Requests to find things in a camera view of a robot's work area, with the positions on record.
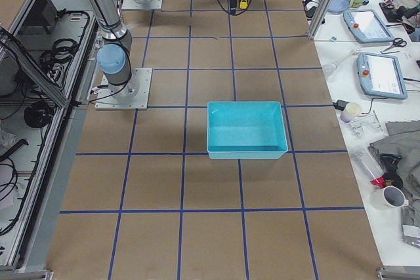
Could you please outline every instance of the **blue bin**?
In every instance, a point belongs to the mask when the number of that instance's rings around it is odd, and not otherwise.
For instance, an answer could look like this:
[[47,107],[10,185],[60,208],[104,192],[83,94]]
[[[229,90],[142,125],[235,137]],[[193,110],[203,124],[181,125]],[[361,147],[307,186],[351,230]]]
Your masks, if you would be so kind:
[[278,159],[287,151],[279,102],[209,102],[210,159]]

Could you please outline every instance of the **white mounting plate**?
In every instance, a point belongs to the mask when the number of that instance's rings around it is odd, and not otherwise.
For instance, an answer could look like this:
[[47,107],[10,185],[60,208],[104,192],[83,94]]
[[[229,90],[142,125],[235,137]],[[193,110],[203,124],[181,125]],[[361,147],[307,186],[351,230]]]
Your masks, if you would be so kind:
[[[140,110],[147,109],[147,103],[149,100],[150,82],[152,81],[152,69],[151,68],[133,68],[133,77],[131,80],[136,80],[139,83],[137,94],[128,98],[126,102],[109,96],[103,100],[99,100],[95,103],[94,108],[96,110],[133,110],[138,108]],[[108,80],[105,76],[102,77],[101,85],[107,85]],[[102,98],[110,95],[109,89],[99,90],[98,98]]]
[[125,11],[147,11],[147,10],[161,10],[163,0],[152,0],[149,3],[136,3],[133,0],[124,0],[122,10]]

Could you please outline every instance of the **blue and white tablet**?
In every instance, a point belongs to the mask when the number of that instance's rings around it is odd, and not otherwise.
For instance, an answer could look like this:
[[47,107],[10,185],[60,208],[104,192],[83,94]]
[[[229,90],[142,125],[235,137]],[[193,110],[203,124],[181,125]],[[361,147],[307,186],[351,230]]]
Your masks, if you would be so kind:
[[362,52],[357,58],[357,66],[365,94],[401,100],[407,98],[397,57]]
[[361,43],[392,42],[394,36],[374,10],[346,10],[344,21]]

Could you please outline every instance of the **gray cloth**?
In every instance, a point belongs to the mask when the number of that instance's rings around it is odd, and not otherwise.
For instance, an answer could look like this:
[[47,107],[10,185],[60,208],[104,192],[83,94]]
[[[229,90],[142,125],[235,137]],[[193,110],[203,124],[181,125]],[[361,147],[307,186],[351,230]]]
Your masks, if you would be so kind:
[[403,192],[409,201],[410,222],[420,228],[420,121],[385,124],[389,137],[378,140],[368,148],[379,161],[381,154],[399,154],[397,174],[404,183]]

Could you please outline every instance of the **blue joint cap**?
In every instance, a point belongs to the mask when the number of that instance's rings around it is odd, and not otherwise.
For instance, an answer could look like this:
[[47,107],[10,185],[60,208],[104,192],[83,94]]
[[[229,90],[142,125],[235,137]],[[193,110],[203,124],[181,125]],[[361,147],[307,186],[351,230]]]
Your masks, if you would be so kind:
[[100,69],[108,75],[119,73],[125,65],[125,52],[116,44],[107,44],[96,56]]

